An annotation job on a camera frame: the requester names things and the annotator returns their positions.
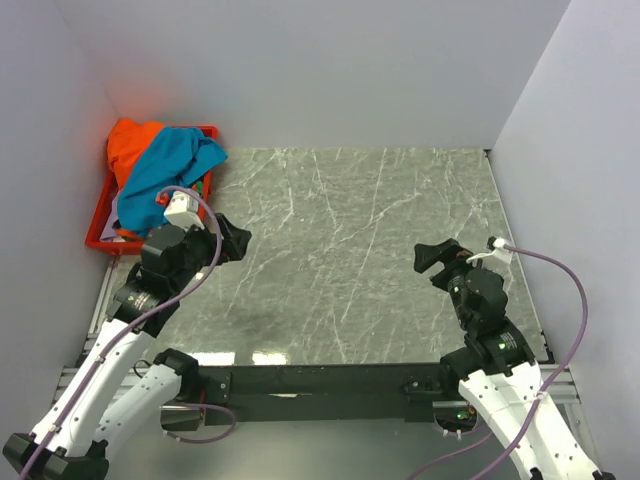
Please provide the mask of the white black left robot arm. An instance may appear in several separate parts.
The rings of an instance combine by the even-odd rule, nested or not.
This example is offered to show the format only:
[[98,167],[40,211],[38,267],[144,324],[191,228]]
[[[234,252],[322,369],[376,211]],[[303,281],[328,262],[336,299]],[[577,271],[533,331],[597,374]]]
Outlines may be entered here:
[[197,360],[173,349],[158,354],[126,393],[117,391],[181,299],[196,289],[193,279],[242,260],[251,237],[222,214],[211,228],[166,224],[149,234],[71,383],[30,432],[14,433],[4,445],[20,478],[103,479],[116,452],[153,411],[199,396]]

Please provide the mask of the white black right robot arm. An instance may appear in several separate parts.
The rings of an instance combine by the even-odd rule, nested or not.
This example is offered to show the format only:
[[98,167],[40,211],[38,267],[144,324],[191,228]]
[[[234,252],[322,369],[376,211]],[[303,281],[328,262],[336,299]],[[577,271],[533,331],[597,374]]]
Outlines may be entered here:
[[490,267],[510,264],[518,251],[500,237],[489,238],[486,251],[478,254],[454,239],[415,245],[415,272],[442,266],[430,281],[449,295],[464,333],[463,348],[441,359],[440,390],[474,407],[504,448],[477,478],[488,478],[510,460],[522,479],[610,479],[612,473],[582,449],[549,393],[568,364],[543,375],[523,334],[507,317],[504,279]]

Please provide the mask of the blue t shirt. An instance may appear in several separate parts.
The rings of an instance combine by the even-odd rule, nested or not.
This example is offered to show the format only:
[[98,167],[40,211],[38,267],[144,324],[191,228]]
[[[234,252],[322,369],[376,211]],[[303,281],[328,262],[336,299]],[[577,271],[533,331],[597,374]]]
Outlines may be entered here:
[[144,238],[167,222],[157,195],[170,186],[187,188],[228,158],[198,128],[165,127],[133,166],[117,203],[120,227]]

